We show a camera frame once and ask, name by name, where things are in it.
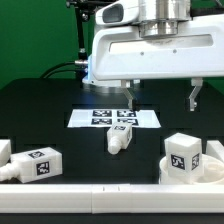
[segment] green backdrop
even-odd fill
[[[38,78],[48,68],[77,58],[74,8],[67,9],[65,3],[66,0],[1,0],[0,88],[14,79]],[[193,0],[192,5],[209,7],[214,3]],[[93,18],[84,24],[88,53],[93,24]],[[74,74],[59,77],[71,78]],[[224,79],[209,82],[224,93]]]

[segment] printed marker sheet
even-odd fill
[[[160,128],[154,110],[73,110],[68,127],[110,127],[114,122],[132,123],[133,127]]]

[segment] small white object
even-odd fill
[[[11,142],[8,139],[0,140],[0,167],[4,166],[11,155]]]
[[[203,175],[201,139],[176,133],[165,140],[168,174],[191,184]]]
[[[107,132],[108,151],[115,155],[121,149],[126,149],[132,139],[130,123],[115,122]]]
[[[93,185],[92,213],[130,212],[130,184]]]
[[[206,154],[224,162],[224,146],[217,140],[207,141]]]
[[[47,147],[11,155],[11,164],[0,168],[0,181],[13,177],[22,183],[62,174],[62,155]]]

